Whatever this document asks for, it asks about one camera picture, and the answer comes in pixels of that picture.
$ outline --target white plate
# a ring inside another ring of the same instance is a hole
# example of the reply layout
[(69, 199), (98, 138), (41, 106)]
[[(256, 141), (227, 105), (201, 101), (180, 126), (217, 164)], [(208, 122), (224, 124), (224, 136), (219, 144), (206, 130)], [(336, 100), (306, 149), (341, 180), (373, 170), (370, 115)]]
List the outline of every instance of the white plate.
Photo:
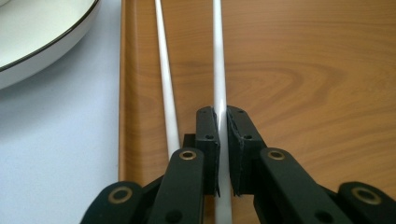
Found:
[(10, 0), (0, 6), (0, 90), (54, 63), (88, 32), (100, 0)]

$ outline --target wooden table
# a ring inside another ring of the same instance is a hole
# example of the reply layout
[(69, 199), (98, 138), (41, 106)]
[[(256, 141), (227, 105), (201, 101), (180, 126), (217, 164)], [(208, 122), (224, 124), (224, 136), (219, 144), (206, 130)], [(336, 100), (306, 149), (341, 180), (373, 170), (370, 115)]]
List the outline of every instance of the wooden table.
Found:
[[(396, 198), (396, 2), (223, 1), (227, 100), (321, 185), (357, 180)], [(213, 105), (211, 1), (163, 1), (180, 139)], [(154, 1), (123, 0), (120, 180), (146, 185), (167, 150)], [(213, 222), (206, 197), (206, 223)], [(234, 223), (257, 223), (252, 197)]]

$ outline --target white tablecloth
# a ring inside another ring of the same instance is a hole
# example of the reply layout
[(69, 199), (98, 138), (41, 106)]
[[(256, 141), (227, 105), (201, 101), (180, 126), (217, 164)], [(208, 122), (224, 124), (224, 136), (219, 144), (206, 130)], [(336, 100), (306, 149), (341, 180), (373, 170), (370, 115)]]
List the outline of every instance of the white tablecloth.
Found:
[(0, 90), (0, 223), (79, 223), (118, 179), (120, 0), (59, 61)]

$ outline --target plate rim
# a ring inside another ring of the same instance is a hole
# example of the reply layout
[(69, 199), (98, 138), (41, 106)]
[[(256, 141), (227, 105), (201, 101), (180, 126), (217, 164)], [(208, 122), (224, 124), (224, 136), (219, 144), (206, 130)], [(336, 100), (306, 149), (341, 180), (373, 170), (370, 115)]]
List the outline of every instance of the plate rim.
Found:
[(53, 46), (54, 44), (58, 43), (60, 40), (62, 40), (66, 36), (68, 36), (73, 30), (75, 30), (77, 27), (79, 27), (90, 16), (90, 14), (94, 11), (94, 9), (99, 4), (99, 2), (100, 2), (100, 0), (94, 0), (92, 5), (84, 13), (84, 15), (77, 22), (75, 22), (70, 28), (68, 28), (65, 32), (63, 32), (61, 35), (58, 35), (56, 38), (54, 38), (53, 40), (51, 40), (49, 43), (47, 43), (46, 45), (42, 46), (41, 48), (32, 51), (31, 53), (19, 58), (18, 60), (14, 61), (12, 63), (8, 63), (8, 64), (0, 67), (0, 72), (4, 72), (4, 71), (8, 70), (9, 68), (14, 67), (15, 65), (23, 63), (23, 62), (29, 60), (30, 58), (33, 58), (37, 54), (39, 54), (42, 51), (50, 48), (51, 46)]

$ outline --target white chopstick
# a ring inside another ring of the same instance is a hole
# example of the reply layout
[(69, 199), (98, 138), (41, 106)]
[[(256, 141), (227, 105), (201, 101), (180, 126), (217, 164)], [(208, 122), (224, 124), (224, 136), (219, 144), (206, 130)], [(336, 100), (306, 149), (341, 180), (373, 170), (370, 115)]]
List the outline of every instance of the white chopstick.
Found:
[(221, 1), (213, 0), (213, 51), (214, 51), (214, 88), (215, 112), (219, 128), (219, 189), (220, 197), (216, 198), (216, 223), (233, 223), (231, 208), (230, 170), (228, 161), (227, 137), (227, 99), (225, 89), (224, 49), (222, 38)]
[(175, 110), (174, 94), (172, 89), (172, 78), (169, 68), (168, 49), (166, 47), (165, 29), (163, 26), (163, 7), (161, 0), (155, 0), (157, 13), (158, 43), (160, 47), (161, 78), (163, 81), (163, 107), (165, 114), (166, 141), (168, 146), (168, 158), (180, 149), (178, 139), (177, 117)]

